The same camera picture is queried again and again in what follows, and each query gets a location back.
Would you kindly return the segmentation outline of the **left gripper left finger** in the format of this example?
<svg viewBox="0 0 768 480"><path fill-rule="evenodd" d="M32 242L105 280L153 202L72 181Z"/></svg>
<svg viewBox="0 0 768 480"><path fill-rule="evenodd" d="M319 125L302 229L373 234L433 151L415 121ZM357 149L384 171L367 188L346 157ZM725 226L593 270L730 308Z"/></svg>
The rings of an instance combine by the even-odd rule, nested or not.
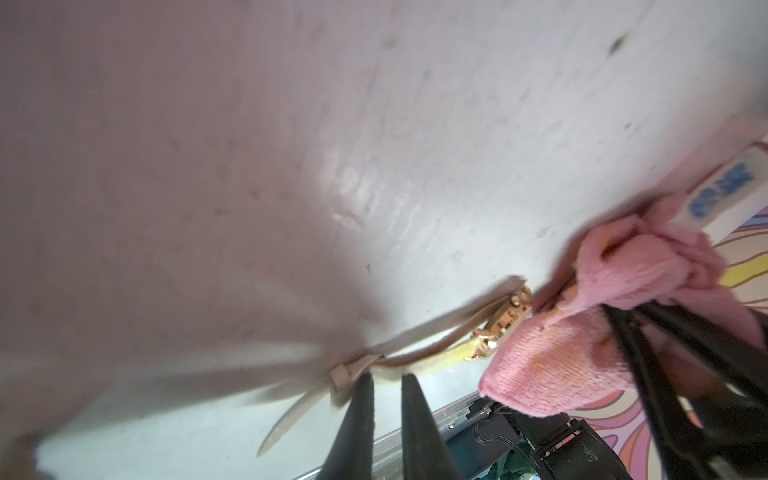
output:
<svg viewBox="0 0 768 480"><path fill-rule="evenodd" d="M375 429L374 381L363 374L353 389L350 404L318 480L370 480Z"/></svg>

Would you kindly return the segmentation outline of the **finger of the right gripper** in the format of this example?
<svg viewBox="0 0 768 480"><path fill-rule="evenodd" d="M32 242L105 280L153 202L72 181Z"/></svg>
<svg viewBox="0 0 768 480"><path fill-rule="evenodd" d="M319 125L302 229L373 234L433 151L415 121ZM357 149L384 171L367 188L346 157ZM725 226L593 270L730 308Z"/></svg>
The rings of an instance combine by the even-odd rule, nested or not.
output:
<svg viewBox="0 0 768 480"><path fill-rule="evenodd" d="M635 314L664 332L741 393L767 407L767 353L681 306L648 302Z"/></svg>
<svg viewBox="0 0 768 480"><path fill-rule="evenodd" d="M704 433L690 421L633 315L606 304L601 310L626 358L667 477L714 479L699 457Z"/></svg>

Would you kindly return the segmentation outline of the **beige strap yellow dial watch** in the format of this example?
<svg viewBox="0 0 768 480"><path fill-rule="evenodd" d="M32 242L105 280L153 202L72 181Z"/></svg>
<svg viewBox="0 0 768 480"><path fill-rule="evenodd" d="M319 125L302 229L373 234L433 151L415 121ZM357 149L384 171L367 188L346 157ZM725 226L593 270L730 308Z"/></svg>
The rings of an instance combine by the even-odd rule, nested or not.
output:
<svg viewBox="0 0 768 480"><path fill-rule="evenodd" d="M532 297L528 286L522 284L481 306L462 324L427 346L394 356L368 353L335 365L277 420L257 455L266 455L325 396L331 396L339 407L343 406L365 373L387 377L398 372L434 371L461 361L492 358L506 338L530 316Z"/></svg>

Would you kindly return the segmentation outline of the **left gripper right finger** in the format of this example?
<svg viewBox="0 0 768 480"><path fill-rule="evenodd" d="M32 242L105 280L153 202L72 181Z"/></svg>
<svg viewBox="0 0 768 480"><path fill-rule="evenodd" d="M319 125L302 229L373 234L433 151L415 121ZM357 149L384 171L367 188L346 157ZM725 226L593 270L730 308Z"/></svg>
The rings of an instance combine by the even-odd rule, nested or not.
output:
<svg viewBox="0 0 768 480"><path fill-rule="evenodd" d="M414 374L401 381L401 438L405 480L463 479Z"/></svg>

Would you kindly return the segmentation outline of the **pink cloth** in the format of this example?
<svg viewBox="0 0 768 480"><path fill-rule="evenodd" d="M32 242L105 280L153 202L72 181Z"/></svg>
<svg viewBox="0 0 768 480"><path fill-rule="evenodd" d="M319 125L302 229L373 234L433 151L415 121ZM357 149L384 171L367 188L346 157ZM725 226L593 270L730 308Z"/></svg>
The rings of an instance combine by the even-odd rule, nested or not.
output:
<svg viewBox="0 0 768 480"><path fill-rule="evenodd" d="M764 348L757 319L721 282L727 263L705 227L766 181L767 146L759 142L697 190L591 228L578 248L574 281L500 345L480 393L546 417L631 389L632 374L605 306L679 305Z"/></svg>

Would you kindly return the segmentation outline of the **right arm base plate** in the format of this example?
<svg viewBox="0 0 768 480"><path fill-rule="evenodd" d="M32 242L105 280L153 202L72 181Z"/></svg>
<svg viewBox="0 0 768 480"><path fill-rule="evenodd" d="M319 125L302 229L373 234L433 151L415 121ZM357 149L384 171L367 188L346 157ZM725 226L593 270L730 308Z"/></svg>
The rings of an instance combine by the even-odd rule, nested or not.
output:
<svg viewBox="0 0 768 480"><path fill-rule="evenodd" d="M468 479L629 479L619 456L585 421L531 417L481 398L448 434Z"/></svg>

